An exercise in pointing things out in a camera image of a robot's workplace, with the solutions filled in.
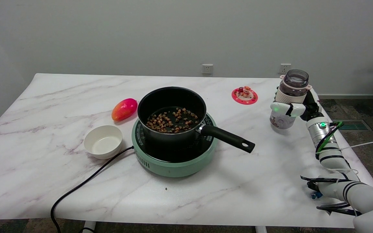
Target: floor vent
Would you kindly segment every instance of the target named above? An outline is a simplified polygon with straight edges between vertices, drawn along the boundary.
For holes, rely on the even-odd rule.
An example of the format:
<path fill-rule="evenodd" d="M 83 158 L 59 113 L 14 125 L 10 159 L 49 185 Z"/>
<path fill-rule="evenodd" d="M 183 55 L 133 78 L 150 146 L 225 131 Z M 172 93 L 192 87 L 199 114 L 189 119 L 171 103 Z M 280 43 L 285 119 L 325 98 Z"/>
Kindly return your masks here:
<path fill-rule="evenodd" d="M 359 132 L 359 131 L 372 131 L 371 128 L 364 122 L 364 120 L 332 120 L 343 121 L 343 126 L 339 130 L 344 132 Z"/>

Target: electrical outlet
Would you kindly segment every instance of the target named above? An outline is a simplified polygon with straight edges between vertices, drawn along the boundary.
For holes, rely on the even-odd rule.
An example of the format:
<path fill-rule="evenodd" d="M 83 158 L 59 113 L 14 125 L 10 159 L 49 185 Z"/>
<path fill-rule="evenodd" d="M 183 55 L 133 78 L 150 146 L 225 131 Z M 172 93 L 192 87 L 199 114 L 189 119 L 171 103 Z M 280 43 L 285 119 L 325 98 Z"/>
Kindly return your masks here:
<path fill-rule="evenodd" d="M 213 64 L 202 64 L 202 74 L 211 75 L 214 71 Z"/>
<path fill-rule="evenodd" d="M 289 70 L 291 70 L 291 64 L 280 64 L 280 70 L 278 71 L 280 74 L 287 73 Z"/>

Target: table leg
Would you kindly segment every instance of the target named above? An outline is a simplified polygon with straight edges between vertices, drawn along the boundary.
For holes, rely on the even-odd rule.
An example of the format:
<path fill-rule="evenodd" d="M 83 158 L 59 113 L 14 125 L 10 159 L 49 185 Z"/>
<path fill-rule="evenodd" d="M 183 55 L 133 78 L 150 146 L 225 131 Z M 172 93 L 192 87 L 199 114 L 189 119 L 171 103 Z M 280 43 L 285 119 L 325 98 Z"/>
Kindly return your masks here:
<path fill-rule="evenodd" d="M 267 229 L 265 226 L 255 226 L 256 233 L 267 233 Z"/>
<path fill-rule="evenodd" d="M 96 222 L 94 221 L 85 221 L 84 222 L 84 227 L 88 227 L 92 230 L 95 230 L 96 227 Z M 92 233 L 90 230 L 83 230 L 83 233 Z"/>

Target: green cable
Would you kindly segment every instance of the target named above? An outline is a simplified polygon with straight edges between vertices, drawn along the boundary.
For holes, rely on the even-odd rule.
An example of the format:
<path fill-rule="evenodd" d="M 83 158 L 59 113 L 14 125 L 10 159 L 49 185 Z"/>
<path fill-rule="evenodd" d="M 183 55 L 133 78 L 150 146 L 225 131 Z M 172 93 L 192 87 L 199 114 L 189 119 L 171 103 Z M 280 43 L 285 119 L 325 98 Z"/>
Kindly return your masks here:
<path fill-rule="evenodd" d="M 343 125 L 343 122 L 338 122 L 338 125 L 336 126 L 336 130 L 338 128 L 340 128 L 341 126 Z M 327 144 L 327 142 L 330 140 L 330 138 L 333 136 L 333 134 L 336 132 L 336 130 L 334 132 L 332 132 L 331 134 L 328 134 L 326 135 L 326 139 L 323 141 L 323 143 L 320 145 L 319 149 L 317 149 L 317 152 L 321 152 L 321 150 L 323 149 L 323 147 Z"/>

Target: baseboard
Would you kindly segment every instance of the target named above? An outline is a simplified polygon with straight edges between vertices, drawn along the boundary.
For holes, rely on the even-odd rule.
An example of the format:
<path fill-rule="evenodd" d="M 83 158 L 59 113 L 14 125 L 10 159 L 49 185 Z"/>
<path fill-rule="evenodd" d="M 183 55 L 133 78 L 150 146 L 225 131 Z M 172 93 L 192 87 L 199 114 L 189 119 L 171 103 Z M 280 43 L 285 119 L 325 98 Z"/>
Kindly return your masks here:
<path fill-rule="evenodd" d="M 319 94 L 319 99 L 373 99 L 373 94 Z"/>

